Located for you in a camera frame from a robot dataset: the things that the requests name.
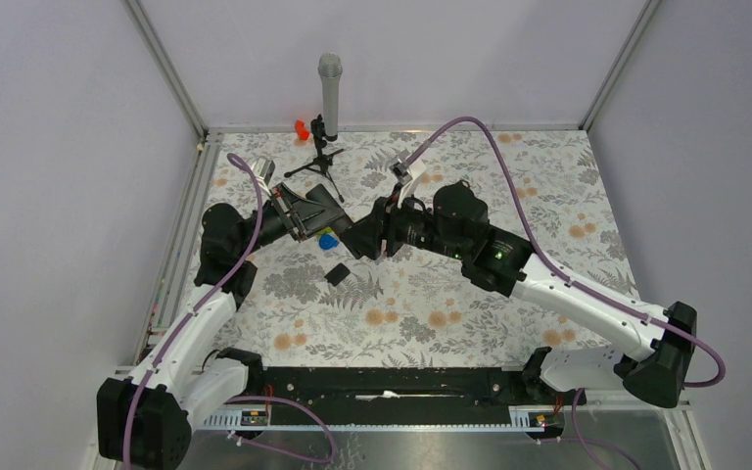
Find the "black battery cover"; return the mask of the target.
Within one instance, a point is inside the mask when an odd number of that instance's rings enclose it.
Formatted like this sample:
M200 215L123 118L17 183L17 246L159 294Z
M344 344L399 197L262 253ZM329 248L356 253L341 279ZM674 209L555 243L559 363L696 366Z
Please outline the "black battery cover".
M339 286L349 275L350 269L343 263L338 263L330 269L324 276L328 284L333 287Z

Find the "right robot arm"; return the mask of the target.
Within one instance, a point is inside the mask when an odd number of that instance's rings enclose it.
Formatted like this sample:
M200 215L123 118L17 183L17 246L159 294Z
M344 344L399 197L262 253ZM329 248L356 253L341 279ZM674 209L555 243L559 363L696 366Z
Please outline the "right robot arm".
M492 225L465 181L440 188L429 208L413 197L380 197L340 238L357 259L390 257L404 246L455 259L472 285L552 310L608 341L571 352L536 349L522 378L531 401L579 389L623 389L662 408L680 400L695 351L695 309L639 302L541 257L532 242Z

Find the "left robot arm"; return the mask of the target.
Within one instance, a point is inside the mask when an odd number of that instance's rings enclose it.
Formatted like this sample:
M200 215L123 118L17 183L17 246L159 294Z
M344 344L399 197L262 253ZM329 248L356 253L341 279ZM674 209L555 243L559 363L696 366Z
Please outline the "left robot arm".
M194 372L215 334L250 294L258 270L249 254L286 236L301 242L352 222L323 185L300 196L280 183L261 201L248 217L226 203L205 210L190 300L126 378L109 378L98 390L101 456L146 469L175 469L193 433L221 405L234 397L251 402L266 391L256 352L226 348L205 372Z

